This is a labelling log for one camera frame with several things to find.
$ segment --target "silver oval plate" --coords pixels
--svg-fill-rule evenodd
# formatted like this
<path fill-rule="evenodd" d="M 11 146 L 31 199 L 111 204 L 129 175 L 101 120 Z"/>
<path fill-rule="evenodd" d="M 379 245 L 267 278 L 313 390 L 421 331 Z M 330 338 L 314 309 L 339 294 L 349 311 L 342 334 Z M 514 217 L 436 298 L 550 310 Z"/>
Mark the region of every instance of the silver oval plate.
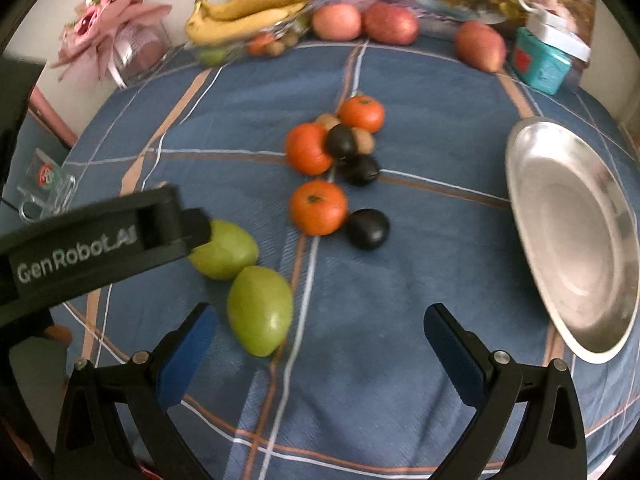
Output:
<path fill-rule="evenodd" d="M 548 119 L 513 127 L 506 173 L 520 239 L 549 316 L 587 362 L 609 361 L 638 310 L 636 215 L 604 161 Z"/>

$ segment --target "tray rim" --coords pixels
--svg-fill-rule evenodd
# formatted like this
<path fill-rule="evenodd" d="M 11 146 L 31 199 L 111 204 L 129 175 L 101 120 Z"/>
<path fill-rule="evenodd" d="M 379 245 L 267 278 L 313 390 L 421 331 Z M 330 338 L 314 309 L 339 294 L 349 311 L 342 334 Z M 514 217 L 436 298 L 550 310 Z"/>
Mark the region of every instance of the tray rim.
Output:
<path fill-rule="evenodd" d="M 611 169 L 606 164 L 606 162 L 602 160 L 601 156 L 587 142 L 585 142 L 576 133 L 572 132 L 569 128 L 564 126 L 564 124 L 548 118 L 531 117 L 531 118 L 522 119 L 513 126 L 513 128 L 509 133 L 509 137 L 507 139 L 507 146 L 506 146 L 505 155 L 504 155 L 504 166 L 506 171 L 507 189 L 509 192 L 509 198 L 511 200 L 511 211 L 513 213 L 513 218 L 515 220 L 516 228 L 518 230 L 518 236 L 520 237 L 520 242 L 522 244 L 525 256 L 527 258 L 527 264 L 529 265 L 529 269 L 533 276 L 534 282 L 536 283 L 536 288 L 538 289 L 540 297 L 542 298 L 542 303 L 545 305 L 545 309 L 549 314 L 551 321 L 553 322 L 554 326 L 556 327 L 556 330 L 558 330 L 558 333 L 562 336 L 562 339 L 567 344 L 569 349 L 583 361 L 586 361 L 591 364 L 604 364 L 610 361 L 611 359 L 613 359 L 622 350 L 623 346 L 626 344 L 629 336 L 631 335 L 631 331 L 633 330 L 633 327 L 635 325 L 636 315 L 638 314 L 638 304 L 640 302 L 640 270 L 638 272 L 638 286 L 636 287 L 636 302 L 634 305 L 633 314 L 631 315 L 631 319 L 629 320 L 625 333 L 623 333 L 619 341 L 607 351 L 592 352 L 590 350 L 587 350 L 580 343 L 578 343 L 576 338 L 571 334 L 571 331 L 569 330 L 567 325 L 564 323 L 564 321 L 560 317 L 557 308 L 554 306 L 554 302 L 552 301 L 552 298 L 548 297 L 549 294 L 546 291 L 546 287 L 541 286 L 541 282 L 543 280 L 542 280 L 542 277 L 540 276 L 539 271 L 536 270 L 535 266 L 532 264 L 531 258 L 529 256 L 530 253 L 532 252 L 531 243 L 527 237 L 526 229 L 522 225 L 522 218 L 520 216 L 520 207 L 518 206 L 519 199 L 517 198 L 518 193 L 515 190 L 513 168 L 511 168 L 511 165 L 510 165 L 510 155 L 513 152 L 513 147 L 516 143 L 516 140 L 518 139 L 518 136 L 522 134 L 529 126 L 532 126 L 533 124 L 537 124 L 537 123 L 549 123 L 549 124 L 554 124 L 555 126 L 560 126 L 564 130 L 566 130 L 568 133 L 570 133 L 572 136 L 574 136 L 575 139 L 577 139 L 578 143 L 585 146 L 588 150 L 590 150 L 593 153 L 593 155 L 595 155 L 597 158 L 599 158 L 602 161 L 604 167 L 607 169 L 607 172 L 609 173 L 612 180 L 616 183 L 616 186 L 620 190 L 626 209 L 629 212 L 629 216 L 634 222 L 633 237 L 636 241 L 636 244 L 635 244 L 636 259 L 638 261 L 638 267 L 640 269 L 640 243 L 638 241 L 638 225 L 637 225 L 636 212 L 632 208 L 632 206 L 629 204 L 628 200 L 626 199 L 626 194 L 622 186 L 620 185 L 617 178 L 612 173 Z"/>

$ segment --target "green fruit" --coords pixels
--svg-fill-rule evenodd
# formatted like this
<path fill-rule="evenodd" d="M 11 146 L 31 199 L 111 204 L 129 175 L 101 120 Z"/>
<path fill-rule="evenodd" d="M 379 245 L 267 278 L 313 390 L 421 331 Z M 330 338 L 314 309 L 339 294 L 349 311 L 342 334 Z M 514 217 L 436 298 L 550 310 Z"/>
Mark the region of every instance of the green fruit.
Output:
<path fill-rule="evenodd" d="M 254 238 L 240 226 L 224 220 L 211 222 L 211 241 L 196 247 L 189 259 L 214 280 L 232 280 L 245 267 L 255 265 L 259 254 Z"/>
<path fill-rule="evenodd" d="M 266 357 L 284 341 L 291 325 L 289 283 L 275 270 L 247 267 L 231 285 L 226 314 L 231 330 L 249 354 Z"/>
<path fill-rule="evenodd" d="M 198 61 L 204 66 L 219 66 L 224 64 L 228 52 L 225 48 L 206 48 L 198 53 Z"/>

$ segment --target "black round fruit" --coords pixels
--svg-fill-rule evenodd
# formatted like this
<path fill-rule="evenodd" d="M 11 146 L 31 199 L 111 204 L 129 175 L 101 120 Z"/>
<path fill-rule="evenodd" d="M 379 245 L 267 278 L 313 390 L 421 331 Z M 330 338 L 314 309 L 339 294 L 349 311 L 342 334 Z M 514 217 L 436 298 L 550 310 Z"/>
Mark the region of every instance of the black round fruit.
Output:
<path fill-rule="evenodd" d="M 359 209 L 349 215 L 346 222 L 347 238 L 359 249 L 372 251 L 389 238 L 391 224 L 377 209 Z"/>
<path fill-rule="evenodd" d="M 366 186 L 380 176 L 380 165 L 371 155 L 356 155 L 338 167 L 344 179 L 354 186 Z"/>
<path fill-rule="evenodd" d="M 358 143 L 351 128 L 336 124 L 324 140 L 324 150 L 337 160 L 348 159 L 358 152 Z"/>

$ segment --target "glass mug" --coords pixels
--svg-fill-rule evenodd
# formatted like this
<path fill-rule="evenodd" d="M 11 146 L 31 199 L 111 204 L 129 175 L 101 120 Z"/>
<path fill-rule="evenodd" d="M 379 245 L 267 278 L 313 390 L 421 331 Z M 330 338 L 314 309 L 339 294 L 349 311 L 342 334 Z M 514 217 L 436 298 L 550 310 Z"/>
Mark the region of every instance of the glass mug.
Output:
<path fill-rule="evenodd" d="M 24 212 L 24 206 L 29 202 L 42 209 L 41 217 L 65 212 L 76 192 L 76 178 L 65 173 L 50 156 L 36 148 L 25 178 L 17 188 L 24 195 L 18 214 L 24 222 L 30 223 L 36 219 Z"/>

